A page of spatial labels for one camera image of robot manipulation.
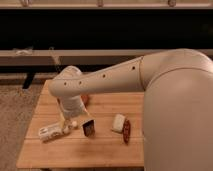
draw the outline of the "wooden surface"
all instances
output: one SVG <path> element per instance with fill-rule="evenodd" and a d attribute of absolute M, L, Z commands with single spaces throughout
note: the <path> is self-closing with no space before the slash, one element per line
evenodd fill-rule
<path fill-rule="evenodd" d="M 177 6 L 212 7 L 211 0 L 176 0 Z M 30 7 L 77 7 L 97 8 L 103 7 L 166 7 L 168 0 L 33 0 Z M 1 0 L 0 7 L 21 7 L 19 0 Z"/>
<path fill-rule="evenodd" d="M 42 143 L 38 137 L 39 128 L 59 119 L 59 108 L 56 99 L 49 94 L 48 84 L 49 81 L 46 81 L 41 92 L 17 161 L 17 168 L 143 166 L 143 93 L 90 95 L 87 109 L 95 120 L 95 137 L 85 137 L 80 128 L 61 139 Z M 122 134 L 110 130 L 117 113 L 124 114 L 132 124 L 129 145 L 124 144 Z"/>

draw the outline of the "small red object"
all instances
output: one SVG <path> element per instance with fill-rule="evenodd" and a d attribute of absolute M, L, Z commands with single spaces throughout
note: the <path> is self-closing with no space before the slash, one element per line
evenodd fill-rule
<path fill-rule="evenodd" d="M 126 144 L 129 143 L 130 132 L 131 132 L 131 124 L 130 121 L 126 119 L 123 127 L 123 140 Z"/>
<path fill-rule="evenodd" d="M 81 99 L 82 99 L 84 105 L 86 106 L 88 104 L 88 101 L 89 101 L 89 96 L 87 94 L 82 94 Z"/>

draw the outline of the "floor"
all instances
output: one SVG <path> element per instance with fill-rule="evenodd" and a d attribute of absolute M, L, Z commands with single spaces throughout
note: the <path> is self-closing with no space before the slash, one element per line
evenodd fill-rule
<path fill-rule="evenodd" d="M 36 74 L 29 89 L 22 89 L 26 74 L 0 74 L 0 171 L 24 171 L 16 168 L 16 161 L 33 115 L 39 94 L 46 79 L 55 76 Z M 133 168 L 68 169 L 70 171 L 139 171 Z"/>

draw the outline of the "wooden table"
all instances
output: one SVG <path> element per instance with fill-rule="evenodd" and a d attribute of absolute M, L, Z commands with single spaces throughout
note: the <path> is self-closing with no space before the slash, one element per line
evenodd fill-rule
<path fill-rule="evenodd" d="M 59 121 L 59 108 L 48 91 L 49 82 L 46 81 L 38 100 L 17 168 L 143 167 L 143 93 L 90 95 L 87 110 L 95 119 L 95 138 L 85 137 L 79 128 L 61 139 L 42 143 L 39 128 Z M 118 113 L 131 122 L 129 145 L 124 144 L 122 134 L 110 130 Z"/>

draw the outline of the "black background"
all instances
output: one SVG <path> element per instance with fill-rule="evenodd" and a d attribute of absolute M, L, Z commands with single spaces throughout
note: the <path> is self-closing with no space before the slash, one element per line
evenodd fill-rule
<path fill-rule="evenodd" d="M 213 10 L 0 10 L 0 50 L 213 48 Z"/>

